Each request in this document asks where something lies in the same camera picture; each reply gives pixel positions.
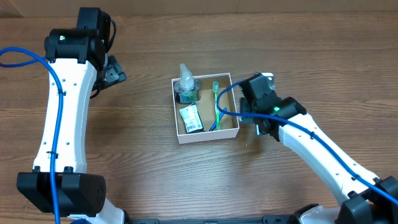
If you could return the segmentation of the toothpaste tube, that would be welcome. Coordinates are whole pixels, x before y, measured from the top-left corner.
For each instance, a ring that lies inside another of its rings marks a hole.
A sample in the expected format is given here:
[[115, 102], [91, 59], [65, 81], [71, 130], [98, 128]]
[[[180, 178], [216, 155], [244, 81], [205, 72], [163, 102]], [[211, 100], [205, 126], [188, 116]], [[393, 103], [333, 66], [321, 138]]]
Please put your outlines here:
[[256, 134], [258, 136], [262, 135], [262, 133], [260, 132], [259, 126], [256, 124]]

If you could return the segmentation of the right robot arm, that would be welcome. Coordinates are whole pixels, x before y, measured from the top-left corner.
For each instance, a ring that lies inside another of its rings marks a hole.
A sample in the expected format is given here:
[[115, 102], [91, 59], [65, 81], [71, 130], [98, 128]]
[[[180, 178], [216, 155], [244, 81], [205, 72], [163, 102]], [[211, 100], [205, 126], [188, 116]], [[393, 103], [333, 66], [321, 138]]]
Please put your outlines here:
[[381, 179], [350, 158], [295, 99], [240, 99], [241, 117], [294, 151], [332, 192], [339, 207], [310, 204], [290, 223], [397, 223], [397, 179]]

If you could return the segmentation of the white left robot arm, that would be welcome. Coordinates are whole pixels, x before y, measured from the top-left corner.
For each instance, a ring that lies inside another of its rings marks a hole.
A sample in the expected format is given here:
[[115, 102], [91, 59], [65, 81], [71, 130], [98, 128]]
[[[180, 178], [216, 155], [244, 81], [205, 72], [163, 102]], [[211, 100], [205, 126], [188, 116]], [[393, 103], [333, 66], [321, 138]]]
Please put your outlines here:
[[108, 55], [116, 31], [90, 25], [54, 29], [45, 40], [44, 57], [32, 54], [49, 73], [49, 97], [42, 136], [30, 172], [17, 176], [18, 191], [56, 223], [127, 223], [127, 213], [106, 197], [106, 182], [89, 174], [85, 133], [90, 99], [115, 74]]

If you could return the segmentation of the blue disposable razor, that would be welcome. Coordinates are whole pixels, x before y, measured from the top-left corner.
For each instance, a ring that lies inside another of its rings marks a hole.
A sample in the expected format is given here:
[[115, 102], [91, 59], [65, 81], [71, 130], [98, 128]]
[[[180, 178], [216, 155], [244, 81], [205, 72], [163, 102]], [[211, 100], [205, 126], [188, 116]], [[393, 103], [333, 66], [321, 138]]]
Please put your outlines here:
[[220, 112], [218, 115], [218, 118], [214, 121], [214, 123], [212, 124], [209, 131], [214, 131], [218, 127], [218, 125], [221, 125], [221, 119], [223, 118], [223, 116], [224, 116], [224, 113]]

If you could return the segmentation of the clear soap dispenser bottle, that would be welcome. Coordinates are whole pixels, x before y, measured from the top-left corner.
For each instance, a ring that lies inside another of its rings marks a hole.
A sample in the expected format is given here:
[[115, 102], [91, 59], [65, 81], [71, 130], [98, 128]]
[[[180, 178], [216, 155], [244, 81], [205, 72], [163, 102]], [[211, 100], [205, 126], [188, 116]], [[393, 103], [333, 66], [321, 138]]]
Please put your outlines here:
[[176, 102], [182, 105], [194, 104], [200, 100], [200, 82], [193, 77], [192, 72], [180, 64], [180, 79], [174, 84]]

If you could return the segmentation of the green toothbrush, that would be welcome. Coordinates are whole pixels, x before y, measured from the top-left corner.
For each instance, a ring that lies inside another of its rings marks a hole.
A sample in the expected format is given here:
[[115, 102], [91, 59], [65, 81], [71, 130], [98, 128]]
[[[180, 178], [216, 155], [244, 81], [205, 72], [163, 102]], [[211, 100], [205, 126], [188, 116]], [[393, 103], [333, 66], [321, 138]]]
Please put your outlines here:
[[215, 113], [216, 113], [216, 130], [221, 129], [221, 124], [220, 124], [220, 111], [218, 109], [218, 90], [219, 90], [219, 83], [217, 81], [213, 82], [213, 93], [215, 96]]

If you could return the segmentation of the green soap packet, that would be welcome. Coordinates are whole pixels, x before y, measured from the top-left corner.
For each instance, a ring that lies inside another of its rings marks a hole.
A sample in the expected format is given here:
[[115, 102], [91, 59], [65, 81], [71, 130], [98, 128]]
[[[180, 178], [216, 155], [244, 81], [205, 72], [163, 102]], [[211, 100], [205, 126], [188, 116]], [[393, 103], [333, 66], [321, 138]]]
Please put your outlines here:
[[204, 130], [198, 108], [196, 105], [186, 106], [179, 109], [187, 134], [199, 133]]

